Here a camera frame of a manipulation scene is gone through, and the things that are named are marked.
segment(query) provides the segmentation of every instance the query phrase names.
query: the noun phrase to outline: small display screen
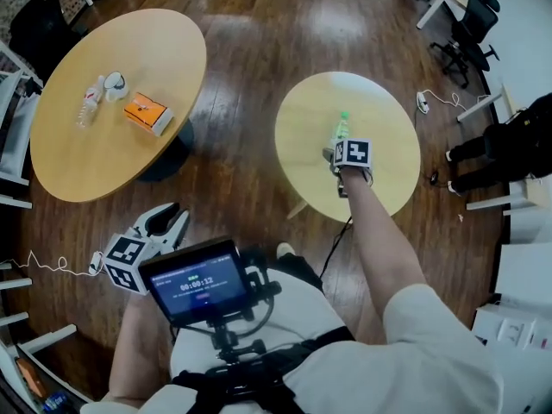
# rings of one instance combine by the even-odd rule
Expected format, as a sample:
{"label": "small display screen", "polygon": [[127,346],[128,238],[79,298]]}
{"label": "small display screen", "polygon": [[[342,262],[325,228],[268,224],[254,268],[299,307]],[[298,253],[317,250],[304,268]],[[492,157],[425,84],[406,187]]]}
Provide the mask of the small display screen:
{"label": "small display screen", "polygon": [[172,315],[246,294],[242,278],[229,254],[152,276],[151,283]]}

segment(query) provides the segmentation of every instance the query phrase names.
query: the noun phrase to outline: power adapter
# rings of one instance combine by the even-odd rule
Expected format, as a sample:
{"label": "power adapter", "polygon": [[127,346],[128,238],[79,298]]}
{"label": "power adapter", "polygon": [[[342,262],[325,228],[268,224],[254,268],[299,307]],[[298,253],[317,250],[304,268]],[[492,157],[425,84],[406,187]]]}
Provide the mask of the power adapter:
{"label": "power adapter", "polygon": [[428,102],[425,101],[425,97],[423,96],[423,92],[418,92],[416,94],[416,104],[417,107],[420,109],[420,112],[427,115],[430,111],[430,106],[428,105]]}

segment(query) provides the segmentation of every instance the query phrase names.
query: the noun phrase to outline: tissue box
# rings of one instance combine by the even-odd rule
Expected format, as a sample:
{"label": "tissue box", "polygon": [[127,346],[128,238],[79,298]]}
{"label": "tissue box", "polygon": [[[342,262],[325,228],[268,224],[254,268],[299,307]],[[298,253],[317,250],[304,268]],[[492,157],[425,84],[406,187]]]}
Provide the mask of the tissue box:
{"label": "tissue box", "polygon": [[140,92],[124,108],[124,115],[134,124],[148,132],[161,136],[167,124],[173,119],[173,112],[163,104],[156,103]]}

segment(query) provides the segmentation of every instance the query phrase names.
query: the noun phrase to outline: plastic bottle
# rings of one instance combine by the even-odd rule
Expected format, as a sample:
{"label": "plastic bottle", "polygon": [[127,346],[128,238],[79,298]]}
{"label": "plastic bottle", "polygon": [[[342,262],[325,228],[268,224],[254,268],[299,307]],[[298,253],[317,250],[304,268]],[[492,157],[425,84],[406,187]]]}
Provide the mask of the plastic bottle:
{"label": "plastic bottle", "polygon": [[104,93],[104,81],[105,77],[100,75],[97,78],[97,82],[92,87],[89,87],[83,98],[83,105],[80,108],[80,112],[77,116],[77,125],[80,128],[87,128],[92,124],[94,116],[96,114],[97,105],[102,99]]}
{"label": "plastic bottle", "polygon": [[345,140],[348,138],[348,112],[342,112],[342,116],[337,123],[334,134],[329,140],[329,147],[334,148],[339,140]]}

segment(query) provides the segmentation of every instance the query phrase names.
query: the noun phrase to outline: wrist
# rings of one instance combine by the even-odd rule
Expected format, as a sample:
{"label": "wrist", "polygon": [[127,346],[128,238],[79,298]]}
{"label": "wrist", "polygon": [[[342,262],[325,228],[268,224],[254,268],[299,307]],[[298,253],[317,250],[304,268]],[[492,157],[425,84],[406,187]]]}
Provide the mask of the wrist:
{"label": "wrist", "polygon": [[366,182],[364,177],[362,176],[362,171],[357,167],[351,167],[351,166],[345,166],[343,169],[339,172],[340,176],[342,177],[343,182],[345,182],[346,179],[362,179],[363,182]]}
{"label": "wrist", "polygon": [[152,298],[151,293],[148,293],[147,295],[141,295],[138,293],[130,293],[128,306],[133,307],[144,307],[149,306],[150,304],[154,304],[154,300]]}

